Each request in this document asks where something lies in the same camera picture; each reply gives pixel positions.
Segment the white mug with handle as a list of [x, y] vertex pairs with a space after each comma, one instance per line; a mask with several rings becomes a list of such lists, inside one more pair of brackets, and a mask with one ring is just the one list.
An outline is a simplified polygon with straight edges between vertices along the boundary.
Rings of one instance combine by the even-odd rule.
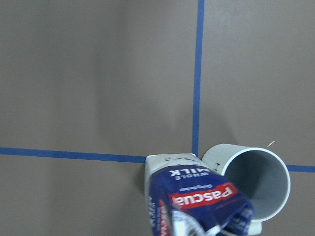
[[202, 161], [225, 176], [251, 201], [255, 210], [250, 236], [262, 232], [262, 223], [285, 206], [291, 181], [285, 163], [278, 155], [260, 147], [219, 144], [205, 152]]

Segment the blue white milk carton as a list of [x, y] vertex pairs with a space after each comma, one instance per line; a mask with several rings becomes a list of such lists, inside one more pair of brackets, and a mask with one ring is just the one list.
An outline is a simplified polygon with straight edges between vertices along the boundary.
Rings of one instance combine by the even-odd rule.
[[254, 209], [192, 153], [149, 155], [144, 193], [155, 236], [246, 236]]

